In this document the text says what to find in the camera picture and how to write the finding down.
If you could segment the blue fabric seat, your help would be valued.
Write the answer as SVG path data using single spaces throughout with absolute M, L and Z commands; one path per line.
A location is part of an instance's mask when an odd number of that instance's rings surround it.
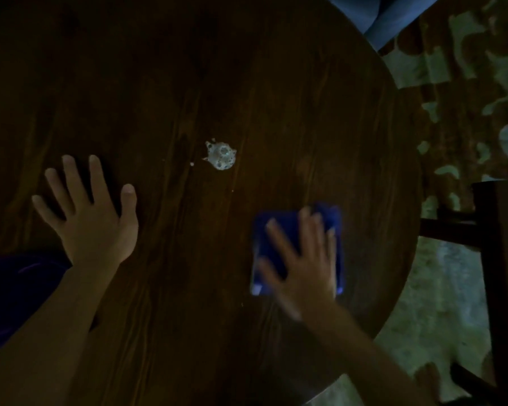
M 438 0 L 328 0 L 379 51 Z

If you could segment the person's purple clothing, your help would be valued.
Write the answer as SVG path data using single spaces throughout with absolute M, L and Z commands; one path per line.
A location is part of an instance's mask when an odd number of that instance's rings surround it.
M 64 252 L 0 256 L 0 348 L 52 296 L 71 266 Z

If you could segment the white foam spill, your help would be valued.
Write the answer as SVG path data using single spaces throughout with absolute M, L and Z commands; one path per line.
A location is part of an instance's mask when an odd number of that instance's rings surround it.
M 210 163 L 216 170 L 223 171 L 233 167 L 236 162 L 237 150 L 227 143 L 214 140 L 205 142 L 207 155 L 204 161 Z

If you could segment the person's left hand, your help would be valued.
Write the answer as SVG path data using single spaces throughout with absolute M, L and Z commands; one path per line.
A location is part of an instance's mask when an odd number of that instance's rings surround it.
M 85 207 L 74 207 L 66 179 L 63 183 L 56 169 L 45 171 L 46 181 L 64 215 L 62 231 L 56 234 L 75 268 L 98 268 L 114 277 L 134 251 L 137 237 L 128 236 L 120 228 L 121 212 L 117 212 L 111 200 L 100 159 L 91 155 L 88 164 L 93 200 Z

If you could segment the dark wooden chair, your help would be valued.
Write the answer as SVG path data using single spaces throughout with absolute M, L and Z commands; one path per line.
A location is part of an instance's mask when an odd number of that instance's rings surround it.
M 472 185 L 473 213 L 442 210 L 422 218 L 419 235 L 475 248 L 481 253 L 492 344 L 491 385 L 458 362 L 450 366 L 454 384 L 477 401 L 508 406 L 508 181 Z

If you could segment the blue cleaning cloth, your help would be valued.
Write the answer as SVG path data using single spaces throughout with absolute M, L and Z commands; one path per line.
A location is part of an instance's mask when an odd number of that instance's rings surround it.
M 311 207 L 313 213 L 319 213 L 322 217 L 325 231 L 334 229 L 336 235 L 336 294 L 341 295 L 345 289 L 345 267 L 342 248 L 342 213 L 338 206 L 328 204 L 314 204 Z M 270 219 L 275 219 L 283 229 L 291 244 L 300 251 L 299 240 L 299 210 L 273 210 L 262 211 L 255 216 L 253 221 L 253 265 L 250 280 L 250 293 L 253 296 L 268 295 L 270 288 L 257 272 L 257 260 L 265 257 L 272 262 L 277 274 L 283 279 L 287 276 L 287 270 L 283 259 L 272 244 L 265 227 Z

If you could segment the person's bare foot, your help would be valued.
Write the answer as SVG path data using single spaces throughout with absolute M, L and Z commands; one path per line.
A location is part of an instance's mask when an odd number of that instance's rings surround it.
M 435 402 L 440 402 L 440 373 L 435 363 L 426 363 L 418 368 L 414 373 L 414 380 Z

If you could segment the person's right forearm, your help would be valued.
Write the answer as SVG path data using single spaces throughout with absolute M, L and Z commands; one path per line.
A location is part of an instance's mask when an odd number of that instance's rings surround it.
M 335 355 L 365 406 L 438 406 L 335 302 L 302 311 L 306 327 Z

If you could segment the person's right hand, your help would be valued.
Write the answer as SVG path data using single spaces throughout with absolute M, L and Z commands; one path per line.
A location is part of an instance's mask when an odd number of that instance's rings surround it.
M 304 309 L 335 302 L 336 297 L 335 266 L 329 265 L 326 256 L 326 231 L 319 213 L 312 214 L 312 226 L 316 228 L 315 258 L 303 257 L 301 250 L 297 252 L 275 219 L 270 219 L 265 227 L 287 270 L 282 291 L 272 294 L 294 321 L 303 322 Z

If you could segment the person's left forearm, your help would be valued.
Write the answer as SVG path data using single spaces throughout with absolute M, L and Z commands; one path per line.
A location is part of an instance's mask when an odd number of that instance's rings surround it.
M 0 349 L 0 406 L 64 406 L 118 265 L 74 266 Z

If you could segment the brown patterned rug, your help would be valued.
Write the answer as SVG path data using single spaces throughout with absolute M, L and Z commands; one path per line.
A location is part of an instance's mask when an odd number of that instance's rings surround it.
M 438 0 L 378 53 L 413 111 L 421 217 L 474 212 L 471 186 L 508 180 L 508 0 Z M 440 406 L 487 406 L 450 377 L 460 362 L 494 384 L 480 253 L 418 238 L 405 287 L 376 338 L 414 379 L 440 373 Z

